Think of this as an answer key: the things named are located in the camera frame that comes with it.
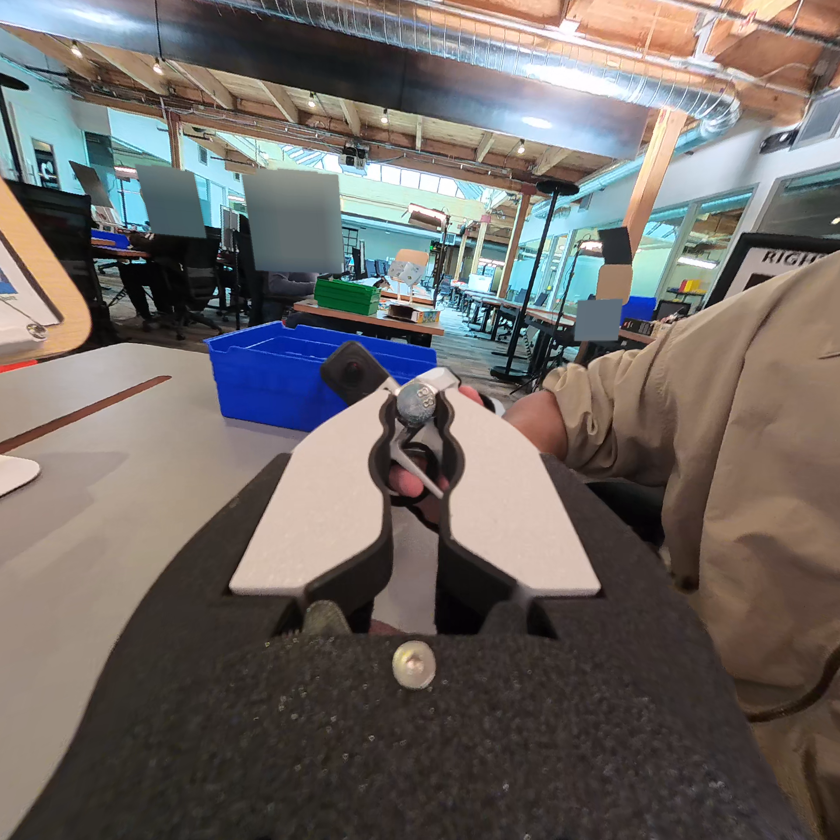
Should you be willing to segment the black floor lamp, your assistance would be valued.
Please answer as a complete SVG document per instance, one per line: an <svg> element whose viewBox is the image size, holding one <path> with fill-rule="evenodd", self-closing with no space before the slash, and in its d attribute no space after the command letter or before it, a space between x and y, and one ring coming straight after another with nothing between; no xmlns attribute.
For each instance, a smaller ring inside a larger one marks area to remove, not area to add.
<svg viewBox="0 0 840 840"><path fill-rule="evenodd" d="M549 210L544 219L542 234L539 240L539 245L537 247L537 252L534 257L532 272L528 280L528 285L526 286L525 296L524 299L521 301L518 310L518 315L513 323L513 329L508 342L506 361L504 364L496 365L490 369L490 376L493 379L506 385L520 384L523 381L524 373L519 371L513 371L511 368L513 362L515 361L519 336L522 331L522 328L524 327L524 321L527 316L529 303L532 296L532 289L538 274L539 263L542 257L546 239L548 237L551 220L558 202L558 198L560 196L574 196L579 192L579 188L576 184L573 184L572 182L557 180L554 178L542 179L537 183L537 188L539 192L550 196Z"/></svg>

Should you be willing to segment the small background instruction board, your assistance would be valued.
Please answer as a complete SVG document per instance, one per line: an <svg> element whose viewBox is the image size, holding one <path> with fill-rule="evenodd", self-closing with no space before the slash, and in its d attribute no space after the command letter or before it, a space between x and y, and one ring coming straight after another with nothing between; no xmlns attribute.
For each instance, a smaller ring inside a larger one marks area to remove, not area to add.
<svg viewBox="0 0 840 840"><path fill-rule="evenodd" d="M413 294L415 286L426 276L429 251L401 248L391 261L387 278L392 291L398 296Z"/></svg>

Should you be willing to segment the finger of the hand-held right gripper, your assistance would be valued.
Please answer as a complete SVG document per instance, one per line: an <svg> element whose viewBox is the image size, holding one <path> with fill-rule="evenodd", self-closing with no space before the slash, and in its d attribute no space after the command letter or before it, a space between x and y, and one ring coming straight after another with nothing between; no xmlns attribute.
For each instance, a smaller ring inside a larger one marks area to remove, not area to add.
<svg viewBox="0 0 840 840"><path fill-rule="evenodd" d="M391 493L403 498L443 498L442 488L429 474L428 467L436 466L434 453L423 444L391 444Z"/></svg>
<svg viewBox="0 0 840 840"><path fill-rule="evenodd" d="M392 394L400 397L436 397L437 394L460 387L459 378L445 367L434 367L425 371L403 385L395 385Z"/></svg>

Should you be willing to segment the wooden side table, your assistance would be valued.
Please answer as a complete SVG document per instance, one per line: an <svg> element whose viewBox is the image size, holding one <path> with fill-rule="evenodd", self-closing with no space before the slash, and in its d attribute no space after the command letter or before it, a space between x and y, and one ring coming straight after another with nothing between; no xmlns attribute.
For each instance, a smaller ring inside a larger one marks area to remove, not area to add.
<svg viewBox="0 0 840 840"><path fill-rule="evenodd" d="M423 338L423 340L431 340L433 337L441 337L445 335L445 330L434 323L403 321L400 319L383 317L380 313L363 315L343 310L321 308L315 301L297 301L293 304L292 310L294 312L300 312L304 315L321 319L361 324L366 329L388 331L393 334L405 333L412 336L416 335Z"/></svg>

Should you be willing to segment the instruction board on white stand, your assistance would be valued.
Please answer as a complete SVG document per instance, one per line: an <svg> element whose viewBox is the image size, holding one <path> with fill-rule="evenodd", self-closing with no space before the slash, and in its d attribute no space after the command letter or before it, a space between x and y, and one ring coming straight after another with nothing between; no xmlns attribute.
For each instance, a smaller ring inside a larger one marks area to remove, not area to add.
<svg viewBox="0 0 840 840"><path fill-rule="evenodd" d="M1 363L48 360L91 332L88 305L12 189L1 182Z"/></svg>

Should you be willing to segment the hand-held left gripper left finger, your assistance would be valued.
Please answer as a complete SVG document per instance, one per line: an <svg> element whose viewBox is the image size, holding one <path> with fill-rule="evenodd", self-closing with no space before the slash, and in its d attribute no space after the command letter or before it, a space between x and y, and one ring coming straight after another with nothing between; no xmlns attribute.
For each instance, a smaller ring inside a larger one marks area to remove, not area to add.
<svg viewBox="0 0 840 840"><path fill-rule="evenodd" d="M387 471L393 395L381 389L318 426L290 453L229 582L235 595L371 605L392 577Z"/></svg>

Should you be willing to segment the person's right hand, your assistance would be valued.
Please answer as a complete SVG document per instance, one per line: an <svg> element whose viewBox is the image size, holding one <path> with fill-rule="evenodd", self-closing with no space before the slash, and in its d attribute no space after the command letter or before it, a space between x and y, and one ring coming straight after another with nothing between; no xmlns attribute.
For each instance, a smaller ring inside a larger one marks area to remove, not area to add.
<svg viewBox="0 0 840 840"><path fill-rule="evenodd" d="M409 508L414 517L426 528L436 532L440 499L426 487L424 480L420 477L420 473L425 470L424 457L418 455L413 457L412 461L412 469L407 469L394 461L390 464L388 486L394 498L399 500L396 503L398 507Z"/></svg>

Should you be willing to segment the green crate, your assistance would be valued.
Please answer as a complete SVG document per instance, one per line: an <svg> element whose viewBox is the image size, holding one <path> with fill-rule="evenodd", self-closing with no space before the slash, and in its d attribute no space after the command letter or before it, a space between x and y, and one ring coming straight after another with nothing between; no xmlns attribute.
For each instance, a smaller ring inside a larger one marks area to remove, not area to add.
<svg viewBox="0 0 840 840"><path fill-rule="evenodd" d="M363 315L380 313L380 289L360 282L318 279L313 296L321 308L331 308Z"/></svg>

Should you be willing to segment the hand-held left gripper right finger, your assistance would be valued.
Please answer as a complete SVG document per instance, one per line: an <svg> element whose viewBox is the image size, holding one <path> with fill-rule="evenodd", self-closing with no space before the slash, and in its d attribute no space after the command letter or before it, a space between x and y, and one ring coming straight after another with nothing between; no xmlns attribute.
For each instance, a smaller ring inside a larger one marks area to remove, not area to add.
<svg viewBox="0 0 840 840"><path fill-rule="evenodd" d="M503 601L602 591L538 449L452 386L438 394L441 469L437 587L479 616Z"/></svg>

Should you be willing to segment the black mesh office chair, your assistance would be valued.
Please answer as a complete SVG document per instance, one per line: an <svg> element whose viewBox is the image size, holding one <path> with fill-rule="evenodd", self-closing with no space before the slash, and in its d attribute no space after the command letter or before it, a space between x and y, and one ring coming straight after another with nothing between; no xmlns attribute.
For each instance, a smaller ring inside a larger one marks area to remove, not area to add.
<svg viewBox="0 0 840 840"><path fill-rule="evenodd" d="M93 262L90 197L11 180L6 180L5 184L87 303L91 333L80 351L121 343Z"/></svg>

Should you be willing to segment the printed tag sign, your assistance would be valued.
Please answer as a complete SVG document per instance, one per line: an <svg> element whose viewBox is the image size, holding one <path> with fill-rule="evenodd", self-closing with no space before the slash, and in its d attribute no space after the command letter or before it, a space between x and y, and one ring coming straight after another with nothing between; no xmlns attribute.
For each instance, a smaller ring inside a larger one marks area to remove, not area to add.
<svg viewBox="0 0 840 840"><path fill-rule="evenodd" d="M808 266L838 250L838 238L741 234L730 248L702 309L708 309L768 279Z"/></svg>

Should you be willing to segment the blue bin with black divider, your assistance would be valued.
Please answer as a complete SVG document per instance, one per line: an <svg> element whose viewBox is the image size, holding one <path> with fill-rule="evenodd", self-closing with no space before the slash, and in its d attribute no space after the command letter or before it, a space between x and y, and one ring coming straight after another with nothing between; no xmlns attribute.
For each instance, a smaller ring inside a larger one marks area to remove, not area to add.
<svg viewBox="0 0 840 840"><path fill-rule="evenodd" d="M271 322L205 340L225 418L311 432L347 405L320 367L341 344L359 341L400 384L437 365L435 350L409 343Z"/></svg>

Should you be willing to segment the steel hex bolt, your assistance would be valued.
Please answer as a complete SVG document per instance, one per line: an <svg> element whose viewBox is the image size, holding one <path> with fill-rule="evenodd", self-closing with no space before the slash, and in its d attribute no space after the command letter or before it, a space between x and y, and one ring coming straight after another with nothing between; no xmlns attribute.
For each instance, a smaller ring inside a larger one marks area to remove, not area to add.
<svg viewBox="0 0 840 840"><path fill-rule="evenodd" d="M396 414L407 429L420 429L434 420L438 388L416 378L402 386L395 398Z"/></svg>

